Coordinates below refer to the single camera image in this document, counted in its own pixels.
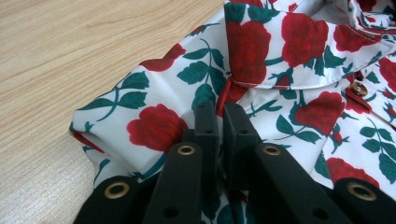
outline green leaf print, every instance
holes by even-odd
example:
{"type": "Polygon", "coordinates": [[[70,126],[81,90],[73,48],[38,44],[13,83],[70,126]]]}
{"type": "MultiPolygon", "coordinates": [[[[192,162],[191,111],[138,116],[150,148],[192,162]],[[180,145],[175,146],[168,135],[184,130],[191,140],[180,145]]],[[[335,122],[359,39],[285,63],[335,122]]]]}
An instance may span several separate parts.
{"type": "Polygon", "coordinates": [[[283,116],[279,116],[279,118],[277,118],[276,128],[282,133],[294,134],[293,127],[283,116]]]}
{"type": "Polygon", "coordinates": [[[315,144],[320,139],[320,136],[317,133],[311,131],[304,131],[304,132],[296,133],[295,135],[296,137],[304,140],[305,142],[310,142],[313,144],[315,144]]]}
{"type": "Polygon", "coordinates": [[[384,138],[387,141],[393,142],[392,136],[390,135],[390,132],[388,132],[385,129],[378,129],[379,135],[381,135],[382,138],[384,138]]]}
{"type": "Polygon", "coordinates": [[[113,102],[110,100],[107,100],[105,98],[97,98],[87,104],[86,106],[80,108],[79,110],[90,110],[90,109],[95,109],[95,108],[100,108],[100,107],[105,107],[105,106],[113,106],[113,102]]]}
{"type": "Polygon", "coordinates": [[[224,57],[222,56],[221,52],[218,49],[211,49],[210,52],[212,53],[213,60],[218,67],[224,69],[224,57]]]}
{"type": "Polygon", "coordinates": [[[194,110],[198,104],[207,101],[214,103],[216,101],[216,95],[210,85],[202,84],[195,92],[195,98],[192,101],[191,109],[194,110]]]}
{"type": "Polygon", "coordinates": [[[315,60],[315,74],[319,75],[321,77],[324,76],[324,61],[323,61],[323,57],[320,57],[318,59],[315,60]]]}
{"type": "Polygon", "coordinates": [[[183,58],[190,60],[198,60],[204,58],[208,52],[209,49],[198,49],[196,51],[186,53],[185,55],[183,55],[183,58]]]}
{"type": "Polygon", "coordinates": [[[127,107],[130,109],[137,109],[141,106],[145,106],[146,92],[131,91],[125,93],[119,102],[120,106],[127,107]]]}
{"type": "Polygon", "coordinates": [[[217,95],[220,95],[226,82],[226,78],[219,69],[209,68],[210,79],[212,80],[213,89],[217,95]]]}
{"type": "Polygon", "coordinates": [[[378,77],[375,75],[374,72],[369,73],[369,75],[366,77],[366,79],[373,82],[374,84],[380,83],[378,80],[378,77]]]}
{"type": "Polygon", "coordinates": [[[375,139],[366,140],[362,146],[371,152],[378,152],[381,149],[381,144],[375,139]]]}
{"type": "Polygon", "coordinates": [[[396,147],[393,144],[389,144],[389,143],[382,143],[381,146],[388,153],[388,155],[394,161],[396,161],[396,147]]]}
{"type": "Polygon", "coordinates": [[[317,163],[315,163],[315,171],[318,172],[318,174],[323,175],[325,178],[330,179],[329,169],[327,168],[323,151],[320,152],[317,163]]]}
{"type": "Polygon", "coordinates": [[[123,80],[121,85],[122,89],[132,88],[132,89],[143,90],[147,87],[149,87],[149,79],[144,71],[141,73],[133,73],[128,75],[123,80]]]}
{"type": "Polygon", "coordinates": [[[365,137],[373,137],[376,133],[376,129],[370,127],[364,127],[361,129],[361,135],[365,137]]]}
{"type": "Polygon", "coordinates": [[[332,51],[330,50],[329,46],[326,46],[326,49],[324,50],[324,66],[327,68],[335,68],[337,66],[343,65],[344,61],[347,58],[339,58],[334,56],[332,54],[332,51]]]}
{"type": "Polygon", "coordinates": [[[230,21],[236,21],[241,23],[242,19],[245,16],[246,4],[239,3],[227,3],[224,5],[225,13],[225,22],[228,23],[230,21]]]}
{"type": "Polygon", "coordinates": [[[247,14],[249,15],[250,19],[252,21],[259,21],[261,23],[267,23],[279,13],[280,11],[268,10],[263,7],[249,6],[249,8],[247,9],[247,14]]]}
{"type": "Polygon", "coordinates": [[[187,82],[189,85],[195,84],[204,80],[209,67],[206,63],[196,62],[191,63],[190,66],[183,69],[177,74],[181,80],[187,82]]]}
{"type": "Polygon", "coordinates": [[[379,154],[379,169],[382,174],[393,184],[396,181],[396,162],[386,154],[379,154]]]}

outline wooden table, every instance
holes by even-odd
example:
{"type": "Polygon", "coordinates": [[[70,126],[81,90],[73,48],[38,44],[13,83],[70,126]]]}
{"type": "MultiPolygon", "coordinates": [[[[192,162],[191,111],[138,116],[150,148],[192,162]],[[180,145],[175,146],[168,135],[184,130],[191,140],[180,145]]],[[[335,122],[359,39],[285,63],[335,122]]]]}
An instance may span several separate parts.
{"type": "Polygon", "coordinates": [[[72,223],[93,169],[73,111],[161,58],[222,0],[0,2],[0,223],[72,223]]]}

